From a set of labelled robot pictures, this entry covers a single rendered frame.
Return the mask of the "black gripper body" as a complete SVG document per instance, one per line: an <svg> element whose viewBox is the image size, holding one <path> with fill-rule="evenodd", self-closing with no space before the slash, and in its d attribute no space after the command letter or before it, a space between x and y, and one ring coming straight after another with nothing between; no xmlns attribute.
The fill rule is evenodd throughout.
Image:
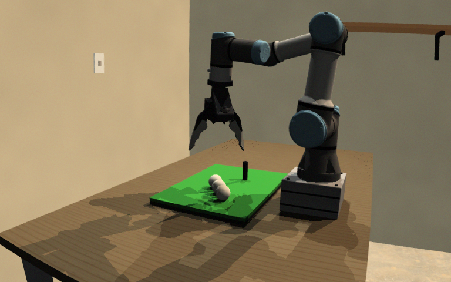
<svg viewBox="0 0 451 282"><path fill-rule="evenodd" d="M229 87L233 85L233 81L231 82L215 82L215 81L211 81L211 80L207 80L207 84L211 85L212 88L225 88L225 87ZM225 86L225 87L219 87L219 86ZM208 100L211 99L211 100ZM216 117L215 117L215 113L214 113L214 107L213 107L213 101L212 98L205 98L205 102L204 102L204 108L206 107L206 109L208 109L207 111L207 118L208 120L212 121L213 124L215 124L215 122L223 122L223 124L225 124L227 121L216 121Z"/></svg>

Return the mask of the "green golf mat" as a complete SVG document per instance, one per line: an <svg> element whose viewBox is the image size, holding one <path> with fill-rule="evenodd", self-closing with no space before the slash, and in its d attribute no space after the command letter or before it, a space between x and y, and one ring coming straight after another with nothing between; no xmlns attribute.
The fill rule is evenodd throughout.
<svg viewBox="0 0 451 282"><path fill-rule="evenodd" d="M216 197L208 180L219 175L230 197ZM214 164L150 197L150 204L211 219L246 225L281 187L287 173ZM248 178L247 178L248 176Z"/></svg>

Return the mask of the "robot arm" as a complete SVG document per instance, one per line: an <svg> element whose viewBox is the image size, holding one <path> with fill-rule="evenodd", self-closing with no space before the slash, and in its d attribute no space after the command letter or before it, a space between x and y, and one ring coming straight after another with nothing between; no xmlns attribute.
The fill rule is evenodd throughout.
<svg viewBox="0 0 451 282"><path fill-rule="evenodd" d="M341 177L336 153L340 113L331 96L348 31L336 15L320 12L311 19L309 32L271 43L235 38L232 32L215 32L211 39L211 69L207 71L211 81L231 82L233 61L272 67L311 53L305 94L298 100L289 133L298 146L305 148L297 176L312 182L335 182ZM228 88L211 88L211 97L216 121L234 120Z"/></svg>

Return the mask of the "cream ball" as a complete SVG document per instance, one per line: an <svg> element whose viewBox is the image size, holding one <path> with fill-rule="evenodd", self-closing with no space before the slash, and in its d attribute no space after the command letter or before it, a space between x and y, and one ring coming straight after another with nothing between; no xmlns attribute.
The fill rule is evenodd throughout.
<svg viewBox="0 0 451 282"><path fill-rule="evenodd" d="M218 187L221 186L221 185L225 185L225 186L226 186L226 184L225 184L222 180L216 180L216 181L214 181L213 184L212 184L212 190L213 190L213 192L216 193L216 188L218 188Z"/></svg>
<svg viewBox="0 0 451 282"><path fill-rule="evenodd" d="M216 175L216 174L212 175L209 178L209 181L208 181L209 185L212 187L213 182L216 181L216 180L222 180L222 178L219 175Z"/></svg>

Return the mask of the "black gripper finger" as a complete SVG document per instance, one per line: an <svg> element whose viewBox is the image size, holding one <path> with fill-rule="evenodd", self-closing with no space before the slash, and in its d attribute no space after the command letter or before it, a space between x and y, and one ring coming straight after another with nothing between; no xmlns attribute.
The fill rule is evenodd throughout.
<svg viewBox="0 0 451 282"><path fill-rule="evenodd" d="M189 151L195 146L195 142L197 139L199 139L200 133L207 129L207 111L208 109L205 108L197 117L196 124L189 143Z"/></svg>
<svg viewBox="0 0 451 282"><path fill-rule="evenodd" d="M233 109L234 111L234 109ZM241 126L241 120L238 114L234 111L234 120L229 121L230 129L235 133L236 139L239 141L240 148L244 151L243 131Z"/></svg>

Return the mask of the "cream sphere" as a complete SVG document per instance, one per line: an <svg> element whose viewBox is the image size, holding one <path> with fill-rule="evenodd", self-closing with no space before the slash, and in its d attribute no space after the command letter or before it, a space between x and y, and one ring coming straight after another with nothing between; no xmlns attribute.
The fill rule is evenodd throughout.
<svg viewBox="0 0 451 282"><path fill-rule="evenodd" d="M216 189L216 197L220 200L226 200L230 197L230 189L225 186L221 185Z"/></svg>

